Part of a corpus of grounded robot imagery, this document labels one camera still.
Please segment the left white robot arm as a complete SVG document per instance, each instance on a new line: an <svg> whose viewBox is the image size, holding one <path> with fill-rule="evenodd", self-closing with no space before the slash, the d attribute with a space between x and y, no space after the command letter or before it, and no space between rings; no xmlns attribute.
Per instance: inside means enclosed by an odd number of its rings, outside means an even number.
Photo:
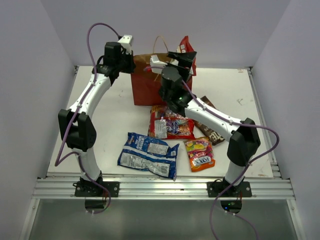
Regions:
<svg viewBox="0 0 320 240"><path fill-rule="evenodd" d="M92 196L103 193L104 184L94 153L97 131L92 116L102 96L113 85L120 73L131 74L136 67L132 51L133 38L122 36L117 42L107 42L104 54L94 63L90 80L74 104L58 113L62 146L76 155L81 178L87 181L86 190Z"/></svg>

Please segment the red white chips bag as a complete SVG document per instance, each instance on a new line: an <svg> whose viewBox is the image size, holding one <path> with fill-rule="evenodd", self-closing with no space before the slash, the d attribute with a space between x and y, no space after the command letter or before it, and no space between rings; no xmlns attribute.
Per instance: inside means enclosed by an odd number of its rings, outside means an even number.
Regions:
<svg viewBox="0 0 320 240"><path fill-rule="evenodd" d="M189 36L186 35L185 37L182 38L182 40L180 41L180 44L177 47L176 50L178 53L189 53L189 52L194 52L195 50L193 49L193 47L190 44L189 41ZM192 63L192 76L196 76L197 72L196 72L196 60L193 60Z"/></svg>

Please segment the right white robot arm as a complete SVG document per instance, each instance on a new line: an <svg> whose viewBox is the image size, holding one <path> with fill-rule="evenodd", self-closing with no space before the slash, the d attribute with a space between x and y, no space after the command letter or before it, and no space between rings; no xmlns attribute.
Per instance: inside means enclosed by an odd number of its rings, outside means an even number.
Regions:
<svg viewBox="0 0 320 240"><path fill-rule="evenodd" d="M230 160L223 178L223 192L235 196L241 190L245 168L261 145L255 122L226 115L196 97L187 83L192 77L196 52L169 52L174 63L163 62L156 56L150 58L152 72L160 74L159 95L169 109L183 117L197 121L220 134L227 142Z"/></svg>

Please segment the red assorted candy bag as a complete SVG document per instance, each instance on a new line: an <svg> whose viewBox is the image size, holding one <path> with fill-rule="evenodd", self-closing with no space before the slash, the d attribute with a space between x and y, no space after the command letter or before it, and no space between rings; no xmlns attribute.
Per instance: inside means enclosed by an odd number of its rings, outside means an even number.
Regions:
<svg viewBox="0 0 320 240"><path fill-rule="evenodd" d="M194 140L194 121L165 105L153 105L147 135L161 140Z"/></svg>

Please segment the red paper bag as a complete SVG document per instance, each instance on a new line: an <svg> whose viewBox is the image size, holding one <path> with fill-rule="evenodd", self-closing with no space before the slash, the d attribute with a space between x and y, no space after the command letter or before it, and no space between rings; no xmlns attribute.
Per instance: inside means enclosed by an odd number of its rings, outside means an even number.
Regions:
<svg viewBox="0 0 320 240"><path fill-rule="evenodd" d="M151 56L157 56L162 62L172 62L173 59L168 58L168 46L165 39L158 35L156 39L162 39L164 48L160 52L156 51L156 43L153 44L152 52L135 55L133 57L135 63L134 72L130 75L133 93L133 102L136 106L154 106L165 105L159 95L161 88L161 76L153 73L151 70L144 69L150 65Z"/></svg>

